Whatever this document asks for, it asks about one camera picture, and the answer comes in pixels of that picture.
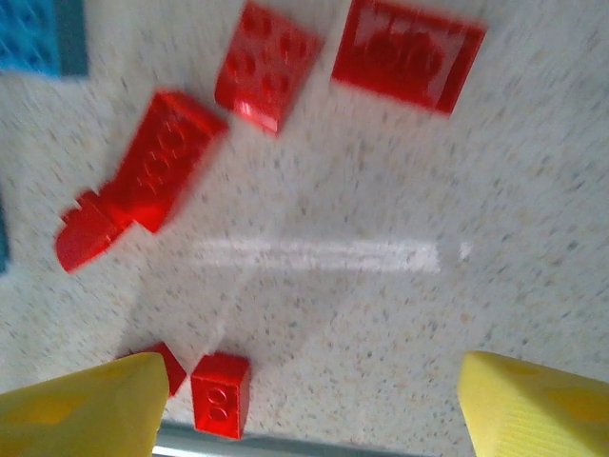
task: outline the blue lego brick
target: blue lego brick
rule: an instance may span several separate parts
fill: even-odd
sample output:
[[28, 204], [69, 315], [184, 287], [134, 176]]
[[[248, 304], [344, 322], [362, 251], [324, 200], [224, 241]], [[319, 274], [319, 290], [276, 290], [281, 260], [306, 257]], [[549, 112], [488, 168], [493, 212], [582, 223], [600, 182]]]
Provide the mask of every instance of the blue lego brick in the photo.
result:
[[7, 270], [9, 265], [9, 238], [4, 225], [4, 214], [2, 201], [0, 201], [0, 275]]
[[0, 0], [0, 70], [87, 75], [83, 0]]

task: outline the lego piece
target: lego piece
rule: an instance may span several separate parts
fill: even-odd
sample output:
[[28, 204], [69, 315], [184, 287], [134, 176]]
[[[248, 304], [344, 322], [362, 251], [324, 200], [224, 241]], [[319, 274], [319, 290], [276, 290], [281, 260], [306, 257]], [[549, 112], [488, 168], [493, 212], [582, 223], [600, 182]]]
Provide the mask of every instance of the lego piece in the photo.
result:
[[156, 352], [163, 356], [167, 378], [169, 380], [169, 397], [173, 397], [186, 379], [187, 372], [182, 368], [180, 362], [178, 362], [178, 359], [176, 359], [175, 355], [173, 355], [173, 352], [171, 352], [171, 350], [163, 342], [157, 343], [156, 345], [144, 350], [132, 352], [129, 355], [133, 353], [139, 354], [142, 352]]
[[190, 96], [158, 91], [108, 187], [108, 199], [156, 233], [182, 206], [203, 156], [227, 130], [225, 121]]
[[353, 0], [332, 79], [450, 114], [485, 33], [420, 7]]
[[115, 178], [62, 217], [57, 258], [67, 272], [107, 250], [132, 222], [155, 233], [183, 206], [227, 124], [179, 91], [155, 93]]
[[0, 26], [0, 69], [87, 74], [83, 0], [4, 0]]
[[190, 375], [194, 427], [241, 439], [249, 408], [250, 379], [246, 358], [222, 352], [204, 356]]
[[4, 224], [4, 211], [2, 210], [2, 199], [0, 198], [0, 275], [3, 274], [9, 266], [9, 237]]
[[129, 220], [113, 218], [108, 202], [92, 190], [78, 197], [77, 203], [80, 209], [70, 209], [62, 216], [66, 226], [55, 240], [57, 259], [67, 272], [104, 252], [131, 225]]
[[247, 2], [216, 85], [216, 101], [279, 133], [322, 40], [277, 12]]

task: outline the red 2x2 brick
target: red 2x2 brick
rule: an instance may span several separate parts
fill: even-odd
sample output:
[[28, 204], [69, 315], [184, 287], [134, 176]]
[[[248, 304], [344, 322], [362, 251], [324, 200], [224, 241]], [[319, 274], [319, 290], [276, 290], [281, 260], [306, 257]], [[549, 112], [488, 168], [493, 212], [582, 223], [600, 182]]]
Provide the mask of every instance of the red 2x2 brick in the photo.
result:
[[216, 101], [278, 133], [322, 46], [277, 12], [247, 2], [216, 85]]

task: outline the yellow object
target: yellow object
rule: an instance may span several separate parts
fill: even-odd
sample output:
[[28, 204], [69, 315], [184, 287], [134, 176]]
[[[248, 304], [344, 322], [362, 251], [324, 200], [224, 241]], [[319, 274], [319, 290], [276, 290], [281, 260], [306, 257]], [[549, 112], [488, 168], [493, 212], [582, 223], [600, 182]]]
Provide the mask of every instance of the yellow object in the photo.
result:
[[0, 395], [2, 457], [150, 457], [169, 392], [137, 354]]
[[478, 457], [609, 456], [609, 384], [468, 352], [459, 401]]

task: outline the red plastic block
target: red plastic block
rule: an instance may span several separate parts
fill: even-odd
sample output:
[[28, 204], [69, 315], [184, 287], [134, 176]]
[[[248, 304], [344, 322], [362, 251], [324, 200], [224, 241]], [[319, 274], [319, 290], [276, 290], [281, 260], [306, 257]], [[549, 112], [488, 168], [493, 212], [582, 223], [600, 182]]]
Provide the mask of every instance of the red plastic block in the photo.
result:
[[99, 195], [88, 190], [69, 210], [55, 251], [73, 272], [108, 249], [135, 221], [158, 231], [182, 207], [189, 184], [203, 169], [204, 156], [228, 125], [190, 96], [160, 90], [129, 147], [115, 178]]
[[228, 125], [193, 98], [158, 91], [112, 182], [109, 198], [149, 231], [173, 215], [212, 140]]
[[173, 352], [171, 352], [171, 350], [163, 342], [157, 343], [156, 345], [144, 350], [132, 352], [131, 354], [139, 354], [142, 352], [156, 352], [163, 356], [163, 360], [165, 361], [165, 370], [167, 371], [167, 378], [169, 380], [169, 397], [173, 397], [184, 380], [187, 378], [187, 373], [180, 365], [180, 362], [178, 362], [178, 359], [175, 358]]
[[216, 85], [216, 101], [278, 133], [322, 40], [273, 10], [247, 2]]
[[217, 352], [201, 359], [190, 375], [194, 426], [241, 439], [249, 407], [251, 368], [244, 357]]
[[129, 220], [113, 218], [108, 202], [92, 190], [77, 199], [79, 209], [70, 209], [62, 220], [66, 226], [55, 240], [59, 263], [72, 272], [104, 252], [130, 225]]
[[332, 79], [449, 114], [485, 33], [419, 7], [353, 0]]

